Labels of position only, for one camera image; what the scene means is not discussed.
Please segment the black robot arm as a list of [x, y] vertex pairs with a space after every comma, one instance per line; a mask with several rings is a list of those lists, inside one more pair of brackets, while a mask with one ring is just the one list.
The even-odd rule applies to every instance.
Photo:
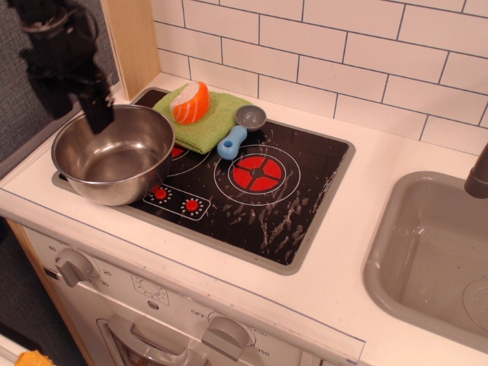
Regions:
[[67, 115], [76, 95], [91, 131], [100, 134], [114, 121], [114, 99], [106, 75], [95, 62], [98, 26], [75, 1], [9, 1], [30, 47], [20, 51], [27, 79], [53, 118]]

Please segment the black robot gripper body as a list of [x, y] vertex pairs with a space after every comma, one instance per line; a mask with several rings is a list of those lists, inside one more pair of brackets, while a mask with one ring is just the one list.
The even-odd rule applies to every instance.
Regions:
[[95, 62], [98, 27], [90, 21], [21, 22], [30, 47], [20, 56], [39, 99], [110, 99], [106, 75]]

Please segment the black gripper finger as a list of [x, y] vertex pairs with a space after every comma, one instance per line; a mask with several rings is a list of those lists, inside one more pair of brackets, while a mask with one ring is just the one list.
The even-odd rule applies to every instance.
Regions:
[[93, 134], [100, 134], [114, 121], [114, 99], [111, 93], [80, 94], [79, 101]]
[[69, 93], [51, 79], [32, 79], [32, 88], [47, 113], [60, 119], [72, 111]]

